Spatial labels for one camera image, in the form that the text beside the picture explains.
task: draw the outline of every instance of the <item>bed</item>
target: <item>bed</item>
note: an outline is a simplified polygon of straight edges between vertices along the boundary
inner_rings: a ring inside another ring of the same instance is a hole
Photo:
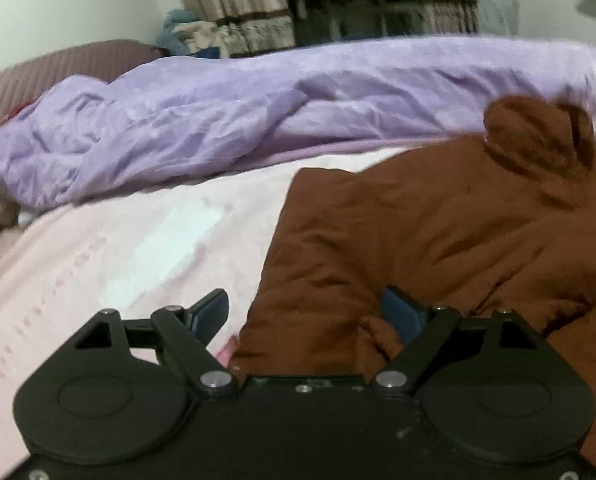
[[[123,317],[144,317],[159,306],[188,306],[214,288],[225,288],[231,300],[229,320],[209,350],[228,361],[254,299],[287,189],[300,168],[361,171],[403,150],[481,132],[484,107],[508,93],[579,104],[590,111],[596,126],[596,49],[580,44],[428,38],[224,62],[160,59],[121,77],[116,87],[130,87],[136,107],[138,102],[153,104],[150,92],[166,84],[172,72],[193,77],[199,94],[210,95],[203,101],[211,101],[209,105],[194,110],[206,114],[203,139],[220,140],[210,149],[193,146],[182,162],[176,155],[176,164],[166,159],[171,146],[191,148],[174,134],[167,137],[167,149],[158,152],[164,158],[157,164],[133,152],[135,158],[125,161],[126,171],[111,173],[100,163],[100,142],[83,141],[84,147],[75,151],[71,145],[71,152],[65,145],[38,152],[27,146],[43,163],[50,157],[64,159],[67,152],[79,157],[82,178],[65,187],[49,186],[41,170],[28,171],[37,160],[21,160],[10,147],[12,138],[24,135],[28,121],[40,121],[33,114],[52,116],[58,106],[51,101],[55,86],[45,94],[49,98],[0,128],[0,194],[22,208],[44,212],[12,246],[2,242],[0,253],[0,477],[26,457],[11,414],[16,389],[98,310],[116,308]],[[336,79],[334,72],[344,77]],[[235,83],[227,90],[229,80]],[[220,92],[211,93],[217,82]],[[255,87],[261,82],[267,82],[266,92],[286,92],[289,105],[283,108],[265,96],[236,108],[235,102],[257,97]],[[81,86],[82,80],[71,78],[69,84]],[[112,100],[97,82],[92,84],[88,94]],[[66,86],[62,89],[74,91]],[[292,101],[296,92],[307,99]],[[261,110],[262,121],[256,115]],[[249,122],[225,134],[242,116]],[[71,131],[84,138],[77,117],[74,121]],[[132,118],[120,127],[126,128],[124,139],[133,139],[145,126]],[[148,127],[151,133],[169,135],[153,117]],[[253,141],[255,128],[262,133]],[[111,142],[102,148],[118,146]],[[145,353],[140,357],[153,359]]]

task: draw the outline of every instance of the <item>light patch on bed sheet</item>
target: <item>light patch on bed sheet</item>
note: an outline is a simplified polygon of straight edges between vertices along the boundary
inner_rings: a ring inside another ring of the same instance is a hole
[[[175,269],[192,258],[198,242],[224,216],[224,211],[193,202],[179,206],[131,253],[100,296],[105,308],[122,311],[142,294],[168,280]]]

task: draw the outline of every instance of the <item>pillow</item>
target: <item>pillow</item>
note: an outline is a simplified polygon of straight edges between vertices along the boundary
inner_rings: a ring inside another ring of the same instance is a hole
[[[150,45],[111,40],[75,46],[20,63],[0,72],[0,125],[20,107],[38,99],[63,79],[75,74],[111,82],[137,66],[162,57]],[[0,230],[12,224],[17,205],[0,196]]]

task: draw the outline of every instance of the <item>printed pattern on bed sheet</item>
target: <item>printed pattern on bed sheet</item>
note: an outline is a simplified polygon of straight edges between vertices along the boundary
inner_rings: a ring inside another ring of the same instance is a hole
[[[15,391],[95,312],[147,317],[225,288],[229,320],[209,346],[217,354],[246,321],[295,172],[362,170],[396,151],[326,155],[66,206],[33,224],[0,261],[0,477],[27,456],[11,410]]]

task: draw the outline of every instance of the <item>clothing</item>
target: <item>clothing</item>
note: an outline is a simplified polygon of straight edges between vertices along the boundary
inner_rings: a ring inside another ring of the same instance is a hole
[[[362,374],[402,349],[396,285],[467,316],[515,309],[596,396],[596,142],[571,105],[509,97],[466,136],[363,173],[300,171],[232,370]],[[596,424],[584,447],[596,464]]]

